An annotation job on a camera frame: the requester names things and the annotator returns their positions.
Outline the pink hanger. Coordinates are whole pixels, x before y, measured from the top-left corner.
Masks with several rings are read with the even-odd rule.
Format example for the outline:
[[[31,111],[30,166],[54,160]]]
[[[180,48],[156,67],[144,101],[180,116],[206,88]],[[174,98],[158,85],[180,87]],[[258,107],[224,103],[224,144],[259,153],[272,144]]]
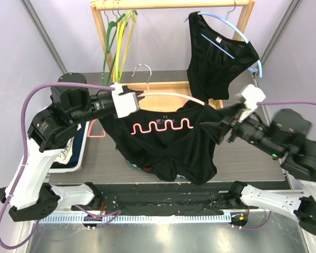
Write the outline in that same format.
[[[203,101],[200,101],[199,99],[196,99],[196,98],[193,98],[191,96],[188,96],[188,95],[184,95],[184,94],[178,94],[178,93],[169,93],[169,92],[154,92],[154,93],[151,93],[149,92],[150,91],[150,87],[149,87],[149,80],[152,76],[152,70],[151,68],[146,65],[146,64],[139,64],[133,71],[133,74],[131,77],[133,77],[135,75],[135,72],[137,70],[138,67],[140,66],[145,66],[147,69],[149,69],[149,72],[150,72],[150,76],[149,78],[147,79],[147,82],[146,82],[146,87],[147,87],[147,93],[142,93],[142,94],[139,94],[139,95],[136,95],[134,94],[134,98],[135,98],[135,101],[134,102],[138,102],[138,98],[144,98],[145,96],[157,96],[157,95],[167,95],[167,96],[175,96],[175,97],[181,97],[181,98],[185,98],[185,99],[188,99],[190,101],[193,101],[201,106],[205,106],[205,103]],[[125,113],[125,109],[130,109],[130,107],[126,107],[124,109],[121,109],[121,112],[124,112]],[[92,129],[92,126],[94,124],[94,122],[96,121],[99,121],[101,124],[102,124],[102,127],[103,127],[103,135],[91,135],[91,129]],[[89,138],[103,138],[106,136],[106,132],[105,129],[104,129],[104,126],[107,126],[107,123],[121,123],[121,121],[118,119],[116,119],[115,117],[111,117],[111,116],[107,116],[106,117],[106,120],[102,120],[101,119],[97,119],[97,120],[92,120],[90,126],[89,126],[89,129],[88,129],[88,133],[87,133],[87,137]],[[190,125],[190,121],[188,118],[182,118],[180,120],[180,126],[176,127],[174,126],[174,121],[171,120],[171,119],[167,119],[165,120],[164,122],[164,127],[161,127],[160,128],[160,125],[158,124],[157,121],[150,121],[148,124],[147,124],[147,127],[148,129],[147,130],[143,130],[142,126],[140,123],[134,123],[132,125],[132,132],[131,132],[131,135],[135,135],[137,134],[137,132],[141,133],[141,134],[148,134],[148,133],[151,133],[152,130],[153,132],[165,132],[169,129],[171,129],[172,131],[179,131],[179,130],[183,130],[184,128],[185,129],[190,129],[192,130],[194,128],[194,126],[191,126]]]

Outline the black tank top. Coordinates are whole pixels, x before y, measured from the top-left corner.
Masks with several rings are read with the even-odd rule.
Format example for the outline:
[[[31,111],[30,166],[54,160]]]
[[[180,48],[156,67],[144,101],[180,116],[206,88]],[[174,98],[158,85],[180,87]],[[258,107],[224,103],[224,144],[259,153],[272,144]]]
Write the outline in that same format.
[[[260,58],[251,42],[232,40],[213,30],[199,12],[188,16],[191,60],[187,78],[192,96],[227,100],[229,85]]]
[[[153,167],[166,178],[180,174],[193,184],[202,185],[216,175],[217,168],[213,161],[216,143],[200,124],[220,122],[224,117],[208,104],[201,106],[187,101],[175,112],[139,110],[120,118],[121,123],[107,123],[104,129],[114,140],[116,149],[131,163]],[[174,126],[179,127],[182,118],[188,118],[194,128],[131,135],[134,123],[140,123],[143,130],[147,130],[150,121],[157,121],[161,128],[165,120],[171,119]]]

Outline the navy maroon-trim tank top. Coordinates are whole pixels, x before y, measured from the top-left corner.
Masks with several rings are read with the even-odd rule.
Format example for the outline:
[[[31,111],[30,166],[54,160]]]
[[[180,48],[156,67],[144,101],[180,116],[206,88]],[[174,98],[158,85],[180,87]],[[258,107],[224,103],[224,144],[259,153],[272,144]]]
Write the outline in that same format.
[[[148,174],[153,174],[155,175],[155,172],[153,170],[152,167],[142,167],[142,168],[139,168],[137,167],[136,165],[134,164],[130,164],[130,167],[135,170],[135,171],[139,171],[139,172],[145,172],[145,173],[148,173]]]

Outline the green hanger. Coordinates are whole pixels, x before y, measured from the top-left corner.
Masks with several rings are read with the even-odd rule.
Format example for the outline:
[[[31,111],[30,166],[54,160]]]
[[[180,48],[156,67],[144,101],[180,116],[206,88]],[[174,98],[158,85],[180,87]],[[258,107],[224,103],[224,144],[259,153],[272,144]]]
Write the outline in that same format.
[[[116,38],[118,23],[124,20],[125,14],[122,14],[119,17],[116,16],[116,21],[110,21],[106,14],[106,11],[103,11],[103,13],[107,18],[108,26],[107,26],[107,31],[106,31],[106,49],[104,51],[102,85],[109,86],[110,81],[111,81],[111,75],[113,73],[114,64],[115,64],[115,59],[112,58],[110,60],[109,57],[111,56],[111,49]]]

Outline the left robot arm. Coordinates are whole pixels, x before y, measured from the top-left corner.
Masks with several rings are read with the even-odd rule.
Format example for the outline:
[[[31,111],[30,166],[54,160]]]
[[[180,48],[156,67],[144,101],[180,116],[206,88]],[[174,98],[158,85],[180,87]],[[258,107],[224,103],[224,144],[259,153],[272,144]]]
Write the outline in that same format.
[[[29,127],[22,126],[24,155],[14,180],[0,188],[0,201],[10,204],[9,215],[15,222],[40,220],[53,211],[72,206],[98,209],[103,195],[86,182],[57,187],[45,178],[68,141],[78,134],[78,127],[95,119],[123,118],[139,110],[142,91],[125,84],[91,86],[81,73],[66,73],[51,86],[51,104],[38,112]]]

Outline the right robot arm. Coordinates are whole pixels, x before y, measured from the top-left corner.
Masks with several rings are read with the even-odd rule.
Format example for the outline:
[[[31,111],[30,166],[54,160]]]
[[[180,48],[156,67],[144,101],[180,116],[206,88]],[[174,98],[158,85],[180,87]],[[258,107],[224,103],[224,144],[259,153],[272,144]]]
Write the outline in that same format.
[[[316,236],[316,141],[307,138],[311,122],[292,109],[278,111],[269,125],[259,120],[256,113],[246,118],[242,114],[243,107],[238,106],[236,114],[220,122],[201,123],[201,127],[216,144],[231,132],[228,142],[240,138],[272,158],[280,159],[280,167],[300,181],[309,196],[289,197],[235,181],[227,195],[228,204],[233,208],[245,205],[281,214]]]

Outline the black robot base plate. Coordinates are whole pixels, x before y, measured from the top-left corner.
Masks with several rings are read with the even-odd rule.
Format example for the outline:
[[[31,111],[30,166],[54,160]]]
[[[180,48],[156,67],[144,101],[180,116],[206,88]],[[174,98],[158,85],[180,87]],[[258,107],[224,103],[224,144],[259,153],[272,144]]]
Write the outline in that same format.
[[[205,216],[246,209],[236,194],[229,193],[231,186],[231,182],[97,184],[94,200],[82,207],[107,213],[119,210],[125,216]]]

